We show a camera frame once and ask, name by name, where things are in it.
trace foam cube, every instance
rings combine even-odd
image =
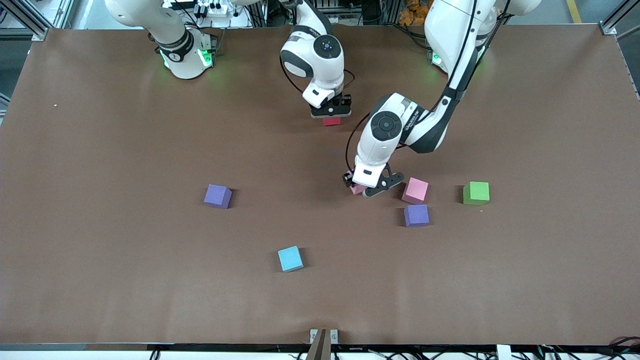
[[[231,201],[231,190],[226,186],[209,184],[204,202],[214,208],[227,209]]]
[[[462,203],[484,205],[489,201],[489,183],[471,181],[462,189]]]
[[[302,269],[302,258],[300,257],[300,249],[297,246],[287,247],[278,251],[278,257],[280,258],[280,266],[282,271],[290,272],[297,269]]]
[[[411,177],[404,188],[402,199],[406,202],[411,202],[412,204],[422,204],[425,196],[427,196],[428,186],[429,183]]]
[[[322,119],[322,125],[324,125],[324,126],[340,125],[340,118],[339,117],[325,117],[324,119]]]
[[[427,206],[409,205],[404,208],[404,225],[406,227],[420,227],[429,225],[429,211]]]
[[[353,195],[358,195],[359,193],[364,192],[367,187],[364,185],[360,185],[360,184],[354,184],[352,187],[350,187],[351,192],[353,192]]]

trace black cable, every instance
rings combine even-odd
[[[282,72],[284,73],[284,76],[287,77],[287,80],[289,80],[291,85],[293,85],[293,87],[296,88],[296,90],[302,94],[303,91],[293,82],[293,80],[289,77],[289,74],[287,73],[287,71],[284,69],[284,64],[282,63],[282,59],[280,59],[280,67],[282,68]]]
[[[251,8],[247,8],[247,6],[243,6],[243,8],[244,8],[245,12],[246,12],[247,14],[249,14],[249,16],[251,17],[251,20],[252,20],[253,22],[257,22],[257,23],[260,25],[260,27],[262,27],[262,20],[260,19],[260,17],[258,17],[258,16],[256,16],[256,15],[254,15],[254,14],[253,14],[253,11],[251,10]]]
[[[618,345],[622,345],[631,340],[640,340],[639,336],[627,336],[626,338],[616,341],[615,343],[609,344],[609,347],[617,347]]]
[[[432,357],[431,360],[436,360],[440,355],[442,355],[442,354],[444,354],[446,352],[448,352],[448,350],[444,350],[443,352],[437,354],[436,356]]]
[[[353,79],[351,79],[351,81],[349,81],[349,83],[347,85],[344,85],[344,88],[346,89],[351,85],[352,82],[356,81],[356,76],[355,76],[354,73],[352,73],[351,71],[349,71],[347,69],[344,69],[344,72],[348,73],[353,78]]]
[[[413,31],[410,31],[406,26],[402,27],[402,26],[396,24],[395,22],[385,22],[385,23],[383,23],[383,25],[393,26],[394,28],[402,31],[403,33],[406,33],[408,35],[411,34],[411,35],[413,35],[414,37],[417,37],[417,38],[426,38],[423,34],[414,33]]]
[[[160,359],[160,348],[159,347],[155,347],[153,351],[151,351],[151,356],[149,357],[149,360],[158,360]]]
[[[469,354],[468,352],[461,351],[461,353],[462,353],[462,354],[465,354],[466,356],[473,357],[473,358],[474,358],[474,359],[476,359],[476,360],[484,360],[484,359],[481,359],[480,357],[477,357],[477,356],[475,356],[475,355],[471,355],[471,354]]]
[[[193,20],[193,17],[191,16],[191,14],[184,8],[184,6],[182,4],[180,4],[180,1],[176,1],[175,3],[178,4],[180,9],[182,9],[182,11],[187,14],[189,19],[191,19],[191,22],[196,26],[196,28],[198,28],[198,30],[200,30],[200,26],[198,26],[198,24],[196,24],[196,20]]]
[[[465,49],[465,45],[467,44],[467,40],[469,39],[469,34],[471,33],[471,27],[473,26],[474,23],[474,16],[473,14],[476,13],[476,6],[477,6],[477,0],[474,0],[474,4],[473,7],[471,8],[471,16],[469,18],[469,25],[467,26],[467,34],[465,35],[465,39],[462,41],[462,46],[460,47],[460,54],[458,54],[458,59],[456,60],[456,64],[453,67],[453,70],[451,71],[450,74],[455,74],[456,69],[458,68],[458,65],[460,64],[460,60],[462,59],[462,53],[464,52]],[[451,81],[453,81],[453,75],[449,78],[445,88],[448,88],[449,85],[451,85]],[[429,111],[425,114],[424,117],[427,117],[430,113],[433,112],[433,110],[436,108],[436,106],[438,106],[438,104],[440,103],[440,100],[442,100],[442,96],[440,95],[440,97],[438,98],[438,100],[433,104],[433,106],[431,107],[431,109],[429,109]],[[353,169],[351,168],[351,164],[349,164],[349,144],[351,143],[351,138],[353,137],[353,134],[355,134],[356,130],[358,129],[358,127],[360,126],[360,124],[362,124],[362,122],[370,115],[371,113],[368,113],[367,115],[365,115],[365,117],[362,118],[362,120],[360,120],[358,122],[358,124],[353,128],[351,134],[349,135],[349,138],[347,139],[347,146],[345,146],[344,148],[344,160],[347,164],[347,168],[349,169],[349,171],[352,171]],[[398,149],[402,149],[403,147],[405,147],[405,144],[401,144],[400,146],[396,147],[396,150]],[[442,353],[436,355],[433,359],[434,360],[436,357],[442,355]]]
[[[364,13],[371,7],[371,5],[373,5],[375,2],[372,1],[371,3],[369,3],[369,5],[367,5],[366,8],[362,9],[362,11],[360,12],[360,17],[358,18],[358,23],[356,25],[360,25],[360,20],[362,20],[362,15],[364,15]],[[376,15],[378,14],[378,12],[380,12],[380,15],[378,15],[377,18],[372,19],[372,20],[367,20],[367,21],[376,21],[376,20],[380,20],[380,18],[382,17],[382,11],[380,11],[379,8],[376,8]]]
[[[396,353],[394,353],[393,355],[389,356],[389,358],[393,359],[393,357],[394,357],[394,356],[396,356],[396,355],[400,355],[400,356],[402,356],[402,358],[403,358],[404,360],[409,360],[409,358],[408,358],[408,357],[406,357],[406,356],[404,356],[404,354],[403,354],[403,353],[401,353],[401,352],[396,352]]]
[[[351,131],[351,134],[349,135],[349,139],[347,140],[347,146],[344,148],[344,161],[346,161],[346,163],[347,163],[347,167],[349,168],[349,171],[353,170],[353,169],[351,168],[351,165],[349,164],[349,143],[351,142],[351,138],[353,137],[353,134],[355,134],[355,133],[356,133],[356,130],[358,129],[358,127],[360,127],[360,124],[362,124],[362,122],[363,122],[364,120],[366,120],[366,118],[367,118],[367,117],[369,117],[369,114],[371,114],[371,113],[368,113],[368,114],[364,115],[364,117],[362,118],[362,120],[360,120],[360,121],[356,124],[356,127],[354,127],[354,128],[353,128],[353,130]]]
[[[473,77],[474,74],[476,73],[476,69],[478,68],[478,65],[480,65],[480,61],[482,61],[482,59],[484,58],[484,54],[486,54],[486,51],[489,49],[489,45],[491,45],[491,42],[493,41],[493,37],[495,36],[495,34],[498,32],[498,29],[502,25],[502,20],[504,20],[505,16],[507,15],[507,9],[509,9],[509,3],[511,3],[511,0],[507,0],[507,3],[504,5],[504,10],[502,11],[502,14],[500,15],[500,17],[498,17],[498,21],[497,21],[498,24],[495,26],[495,29],[493,29],[489,39],[486,41],[484,45],[484,51],[482,55],[480,55],[480,58],[477,60],[476,67],[474,68],[474,71],[471,73],[471,77]]]
[[[569,351],[565,351],[563,350],[561,347],[557,346],[556,347],[562,351],[562,352],[566,352],[569,356],[571,356],[572,358],[574,358],[574,360],[582,360],[581,358],[577,357],[573,352],[569,352]]]
[[[420,47],[421,49],[425,49],[425,50],[431,50],[431,47],[426,46],[426,45],[422,45],[418,42],[418,40],[415,39],[415,37],[413,36],[411,31],[407,31],[407,34],[409,35],[409,37],[411,38],[411,40],[413,40],[413,43],[418,45],[418,47]]]

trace orange object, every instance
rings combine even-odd
[[[415,9],[415,17],[422,18],[422,21],[424,22],[424,18],[427,17],[428,12],[429,12],[428,6],[420,5],[418,6],[417,9]]]
[[[413,22],[413,12],[408,9],[404,9],[400,12],[400,16],[398,17],[398,24],[402,26],[409,26]]]
[[[420,6],[420,0],[406,0],[406,7],[411,11],[417,9],[418,6]]]
[[[423,17],[418,17],[417,15],[413,18],[413,25],[422,25],[424,24],[424,19]]]

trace green led light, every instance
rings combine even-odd
[[[202,65],[210,67],[213,61],[211,60],[211,54],[208,51],[198,49],[198,55],[202,61]]]
[[[162,56],[162,59],[164,60],[164,66],[165,67],[169,67],[169,64],[167,64],[166,58],[164,57],[164,53],[162,51],[160,52],[160,55]]]
[[[442,59],[438,56],[438,54],[433,53],[433,56],[431,57],[431,62],[439,65],[442,62]]]

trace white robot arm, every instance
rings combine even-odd
[[[523,15],[539,3],[540,0],[510,0],[508,10],[515,9],[515,13]],[[375,196],[403,180],[402,174],[392,174],[387,164],[399,143],[418,153],[432,152],[440,146],[474,73],[478,51],[483,50],[496,26],[495,5],[496,0],[434,0],[424,22],[424,33],[449,81],[430,110],[397,93],[378,101],[358,143],[353,177],[345,174],[347,184],[364,185],[368,187],[364,195]]]
[[[311,79],[302,97],[311,105],[312,116],[350,115],[350,98],[348,104],[342,98],[344,51],[329,20],[309,0],[280,2],[296,10],[296,25],[280,50],[280,59],[290,73]]]
[[[213,66],[216,37],[187,29],[178,13],[162,7],[162,0],[105,0],[119,23],[141,26],[154,38],[164,65],[181,79],[193,79]]]

